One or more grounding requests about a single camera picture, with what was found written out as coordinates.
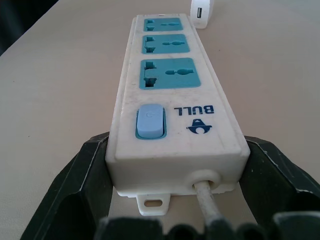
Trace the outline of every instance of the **gray cable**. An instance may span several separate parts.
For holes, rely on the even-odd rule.
[[[223,216],[219,212],[214,196],[211,193],[209,182],[199,181],[194,184],[194,188],[205,224],[209,225],[213,220],[222,218]]]

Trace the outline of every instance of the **blue switch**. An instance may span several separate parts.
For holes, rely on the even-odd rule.
[[[145,104],[138,111],[137,134],[143,139],[157,139],[164,135],[164,108],[160,104]]]

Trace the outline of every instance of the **table surface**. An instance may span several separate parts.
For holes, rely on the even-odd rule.
[[[200,39],[245,135],[276,144],[320,182],[320,2],[217,0]],[[132,19],[190,10],[186,0],[60,0],[0,57],[0,239],[18,239],[55,176],[110,130]],[[238,188],[219,194],[237,226],[254,222]],[[110,216],[139,216],[113,195]],[[171,198],[167,232],[203,230],[195,196]]]

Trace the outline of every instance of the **white power strip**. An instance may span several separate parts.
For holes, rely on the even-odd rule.
[[[144,216],[164,215],[171,195],[194,195],[199,181],[233,190],[249,154],[190,19],[134,18],[106,153],[118,194],[135,197]]]

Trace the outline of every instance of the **screw hole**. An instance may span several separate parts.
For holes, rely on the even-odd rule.
[[[162,206],[162,201],[161,200],[147,200],[144,202],[144,205],[148,208],[160,207],[160,206]]]

